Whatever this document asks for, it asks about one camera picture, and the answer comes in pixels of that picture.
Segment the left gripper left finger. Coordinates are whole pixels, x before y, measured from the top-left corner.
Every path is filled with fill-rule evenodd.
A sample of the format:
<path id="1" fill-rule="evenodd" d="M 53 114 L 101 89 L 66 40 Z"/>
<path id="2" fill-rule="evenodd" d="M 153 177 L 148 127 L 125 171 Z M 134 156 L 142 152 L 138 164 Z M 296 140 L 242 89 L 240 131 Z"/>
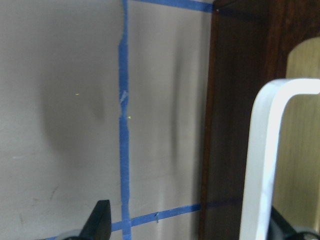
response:
<path id="1" fill-rule="evenodd" d="M 109 240 L 112 233 L 111 205 L 99 200 L 83 228 L 62 233 L 57 240 Z"/>

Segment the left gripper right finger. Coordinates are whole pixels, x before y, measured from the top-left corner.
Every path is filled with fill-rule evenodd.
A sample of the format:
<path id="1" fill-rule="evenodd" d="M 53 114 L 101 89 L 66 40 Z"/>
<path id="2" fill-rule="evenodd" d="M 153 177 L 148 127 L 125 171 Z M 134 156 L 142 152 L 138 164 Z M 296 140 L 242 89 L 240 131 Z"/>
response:
<path id="1" fill-rule="evenodd" d="M 320 234 L 308 229 L 297 230 L 274 208 L 271 208 L 269 240 L 319 240 Z"/>

